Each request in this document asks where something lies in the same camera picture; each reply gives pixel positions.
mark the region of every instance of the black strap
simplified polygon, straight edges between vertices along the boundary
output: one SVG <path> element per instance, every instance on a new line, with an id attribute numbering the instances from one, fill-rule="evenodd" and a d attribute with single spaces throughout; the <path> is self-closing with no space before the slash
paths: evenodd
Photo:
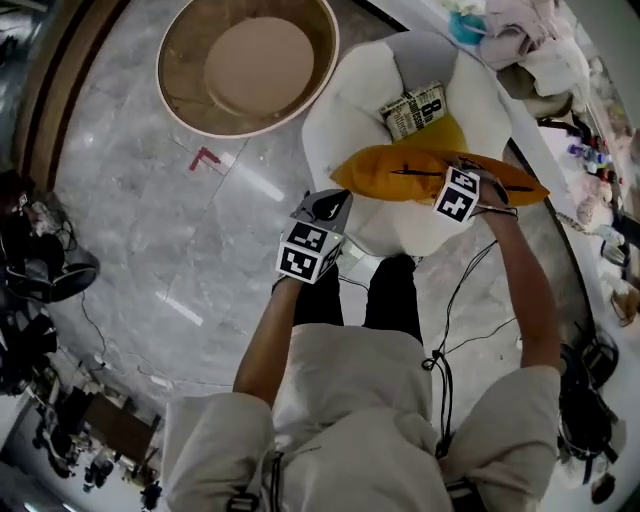
<path id="1" fill-rule="evenodd" d="M 538 120 L 538 126 L 546 126 L 547 128 L 556 128 L 558 130 L 564 130 L 568 135 L 572 137 L 579 137 L 584 142 L 584 132 L 581 128 L 574 126 L 563 121 L 556 121 L 554 119 L 546 118 Z"/>
<path id="2" fill-rule="evenodd" d="M 609 459 L 609 462 L 611 462 L 611 464 L 616 463 L 616 461 L 618 460 L 618 453 L 613 449 L 610 443 L 607 443 L 604 446 L 604 450 L 602 451 L 607 456 L 607 459 Z"/>
<path id="3" fill-rule="evenodd" d="M 233 496 L 227 503 L 227 512 L 255 512 L 260 500 L 255 494 L 241 492 Z"/>
<path id="4" fill-rule="evenodd" d="M 447 485 L 447 492 L 455 512 L 487 512 L 478 487 L 466 478 Z"/>
<path id="5" fill-rule="evenodd" d="M 271 489 L 269 499 L 271 500 L 271 510 L 273 512 L 280 512 L 280 466 L 283 456 L 283 452 L 276 452 L 271 463 Z"/>
<path id="6" fill-rule="evenodd" d="M 584 461 L 584 478 L 582 479 L 582 485 L 587 485 L 591 480 L 591 473 L 593 472 L 593 459 L 595 457 L 589 457 Z"/>

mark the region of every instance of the red tape mark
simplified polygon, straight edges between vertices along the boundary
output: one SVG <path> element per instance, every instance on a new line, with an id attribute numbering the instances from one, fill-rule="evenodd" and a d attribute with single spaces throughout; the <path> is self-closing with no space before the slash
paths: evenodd
<path id="1" fill-rule="evenodd" d="M 189 170 L 190 171 L 195 171 L 196 167 L 198 166 L 198 162 L 200 160 L 202 160 L 203 157 L 208 158 L 209 160 L 211 160 L 214 164 L 220 164 L 222 163 L 220 161 L 220 159 L 214 155 L 211 151 L 209 151 L 207 148 L 205 148 L 204 146 L 202 146 L 199 150 L 198 150 L 198 154 L 197 156 L 193 159 L 193 162 L 191 162 L 191 165 L 189 166 Z"/>

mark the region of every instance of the bottle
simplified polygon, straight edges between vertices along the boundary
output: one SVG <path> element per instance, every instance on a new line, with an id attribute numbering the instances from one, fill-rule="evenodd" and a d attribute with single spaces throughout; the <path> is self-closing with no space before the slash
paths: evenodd
<path id="1" fill-rule="evenodd" d="M 592 162 L 596 165 L 606 165 L 611 162 L 611 155 L 600 153 L 586 144 L 569 144 L 567 151 L 576 158 L 582 158 L 585 163 Z"/>

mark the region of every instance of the black pants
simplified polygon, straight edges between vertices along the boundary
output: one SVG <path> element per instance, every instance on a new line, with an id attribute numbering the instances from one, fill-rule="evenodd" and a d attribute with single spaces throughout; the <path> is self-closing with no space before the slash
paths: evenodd
<path id="1" fill-rule="evenodd" d="M 414 270 L 415 263 L 406 255 L 380 263 L 369 286 L 364 327 L 406 332 L 422 343 Z M 302 324 L 344 325 L 337 265 L 315 284 L 302 287 L 293 325 Z"/>

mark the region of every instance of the black cable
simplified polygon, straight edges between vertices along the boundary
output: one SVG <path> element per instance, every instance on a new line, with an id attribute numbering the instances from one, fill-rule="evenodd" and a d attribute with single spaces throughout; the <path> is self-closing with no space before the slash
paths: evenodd
<path id="1" fill-rule="evenodd" d="M 276 452 L 271 462 L 271 489 L 269 490 L 269 498 L 271 500 L 271 510 L 279 512 L 280 510 L 280 473 L 283 452 Z"/>
<path id="2" fill-rule="evenodd" d="M 491 336 L 493 336 L 495 333 L 497 333 L 500 329 L 502 329 L 505 325 L 513 322 L 516 318 L 513 317 L 511 320 L 507 320 L 506 322 L 500 324 L 498 327 L 495 328 L 495 330 L 491 333 L 491 334 L 487 334 L 486 336 L 478 336 L 476 338 L 470 338 L 468 340 L 463 341 L 462 343 L 460 343 L 459 345 L 456 345 L 455 347 L 453 347 L 451 350 L 447 350 L 445 352 L 445 354 L 451 354 L 451 352 L 453 352 L 454 350 L 458 350 L 460 347 L 466 345 L 467 343 L 469 343 L 470 341 L 475 341 L 475 340 L 486 340 L 487 338 L 491 338 Z"/>
<path id="3" fill-rule="evenodd" d="M 73 232 L 73 228 L 59 228 L 55 233 L 54 236 L 56 236 L 58 239 L 60 239 L 60 237 L 58 236 L 60 233 L 66 233 L 67 235 L 69 235 L 69 240 L 67 240 L 67 247 L 64 248 L 64 252 L 71 252 L 71 251 L 75 251 L 78 248 L 78 239 L 76 238 L 76 235 Z"/>
<path id="4" fill-rule="evenodd" d="M 60 373 L 58 372 L 58 370 L 56 370 L 53 365 L 49 365 L 49 369 L 55 374 L 55 376 L 58 378 L 58 380 L 60 381 L 60 387 L 64 388 L 64 386 L 62 385 L 62 379 L 60 378 Z"/>
<path id="5" fill-rule="evenodd" d="M 547 128 L 555 128 L 557 130 L 564 130 L 567 132 L 567 135 L 571 135 L 572 137 L 578 137 L 581 141 L 583 141 L 584 133 L 583 131 L 569 123 L 565 123 L 563 121 L 556 121 L 555 119 L 546 118 L 539 119 L 538 126 L 546 126 Z"/>
<path id="6" fill-rule="evenodd" d="M 82 306 L 82 312 L 84 313 L 85 318 L 87 319 L 87 321 L 93 325 L 93 327 L 95 328 L 95 330 L 97 331 L 98 335 L 100 336 L 100 339 L 102 340 L 102 354 L 100 354 L 100 359 L 102 359 L 102 365 L 100 368 L 97 369 L 102 369 L 105 367 L 104 364 L 104 355 L 107 353 L 107 340 L 105 339 L 105 337 L 102 335 L 102 331 L 100 331 L 100 328 L 96 325 L 96 323 L 91 320 L 91 318 L 89 318 L 89 315 L 87 314 L 87 310 L 84 307 L 84 299 L 86 298 L 86 295 L 84 292 L 82 292 L 82 300 L 80 301 L 80 306 Z"/>
<path id="7" fill-rule="evenodd" d="M 469 277 L 471 272 L 473 272 L 473 270 L 478 266 L 478 264 L 482 261 L 482 259 L 487 254 L 489 254 L 489 251 L 491 251 L 491 248 L 497 243 L 498 243 L 497 240 L 494 240 L 487 247 L 485 247 L 478 254 L 476 254 L 471 259 L 471 261 L 467 265 L 467 268 L 465 269 L 464 273 L 462 274 L 462 278 L 460 278 L 460 281 L 458 282 L 458 285 L 456 286 L 455 290 L 453 291 L 453 294 L 451 295 L 451 299 L 449 300 L 449 304 L 447 304 L 447 322 L 446 322 L 445 327 L 444 327 L 444 336 L 442 338 L 442 342 L 440 343 L 440 346 L 438 347 L 438 352 L 441 352 L 443 354 L 446 352 L 446 341 L 447 341 L 447 337 L 449 336 L 449 329 L 451 328 L 451 310 L 453 309 L 453 301 L 455 300 L 456 296 L 458 295 L 458 292 L 460 291 L 460 288 L 462 287 L 462 283 L 465 282 L 465 280 L 467 279 L 467 277 Z"/>
<path id="8" fill-rule="evenodd" d="M 453 294 L 451 295 L 451 299 L 447 304 L 447 321 L 444 328 L 444 336 L 442 338 L 442 342 L 438 347 L 438 350 L 434 350 L 432 352 L 432 357 L 425 359 L 422 361 L 422 368 L 427 371 L 432 371 L 434 367 L 438 367 L 440 373 L 442 375 L 442 405 L 440 410 L 440 429 L 442 438 L 440 440 L 438 446 L 437 457 L 442 458 L 447 454 L 449 449 L 449 445 L 451 444 L 451 416 L 453 414 L 453 374 L 451 372 L 451 367 L 446 360 L 446 342 L 447 337 L 449 336 L 449 329 L 451 328 L 451 311 L 453 309 L 453 302 L 462 287 L 462 283 L 465 282 L 467 277 L 473 272 L 473 270 L 480 264 L 480 262 L 484 259 L 484 257 L 489 254 L 491 249 L 498 241 L 494 240 L 487 247 L 482 249 L 478 254 L 476 254 L 465 269 L 460 281 L 458 282 Z M 438 364 L 438 360 L 441 359 L 444 364 L 444 369 Z M 445 408 L 448 405 L 447 411 L 447 419 L 445 421 Z"/>
<path id="9" fill-rule="evenodd" d="M 487 208 L 480 205 L 478 205 L 478 208 L 479 210 L 469 215 L 469 218 L 475 217 L 476 215 L 481 215 L 483 213 L 497 213 L 499 215 L 509 215 L 510 217 L 513 217 L 516 220 L 518 220 L 518 210 L 516 208 L 507 208 L 505 210 L 502 210 L 502 209 L 496 209 L 496 208 Z"/>
<path id="10" fill-rule="evenodd" d="M 369 292 L 369 288 L 367 288 L 364 284 L 359 283 L 357 281 L 353 281 L 348 277 L 338 276 L 338 279 L 340 279 L 340 281 L 344 281 L 345 283 L 355 284 L 356 286 L 359 286 L 360 288 L 364 288 L 365 290 L 367 290 L 367 293 Z"/>
<path id="11" fill-rule="evenodd" d="M 62 347 L 60 347 L 60 352 L 62 352 L 62 354 L 64 355 L 64 357 L 67 358 L 67 361 L 69 361 L 71 363 L 71 365 L 75 368 L 75 371 L 73 372 L 73 375 L 71 376 L 71 380 L 69 381 L 69 386 L 71 386 L 71 384 L 73 384 L 73 382 L 76 379 L 76 375 L 78 375 L 78 371 L 80 370 L 80 368 L 82 367 L 82 360 L 78 359 L 78 362 L 75 363 L 71 357 L 69 356 L 69 354 L 67 354 L 67 351 L 64 350 Z"/>
<path id="12" fill-rule="evenodd" d="M 97 368 L 87 368 L 87 372 L 89 373 L 95 373 L 95 372 L 101 372 L 102 370 L 104 370 L 107 367 L 107 365 L 105 364 L 101 364 L 100 366 L 98 366 Z"/>

